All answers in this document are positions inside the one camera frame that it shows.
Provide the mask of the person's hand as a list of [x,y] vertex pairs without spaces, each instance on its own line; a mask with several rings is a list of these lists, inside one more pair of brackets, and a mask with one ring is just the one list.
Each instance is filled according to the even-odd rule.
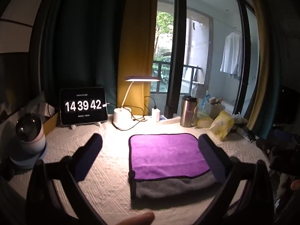
[[140,214],[134,217],[124,219],[116,225],[150,225],[155,219],[155,214],[152,211]]

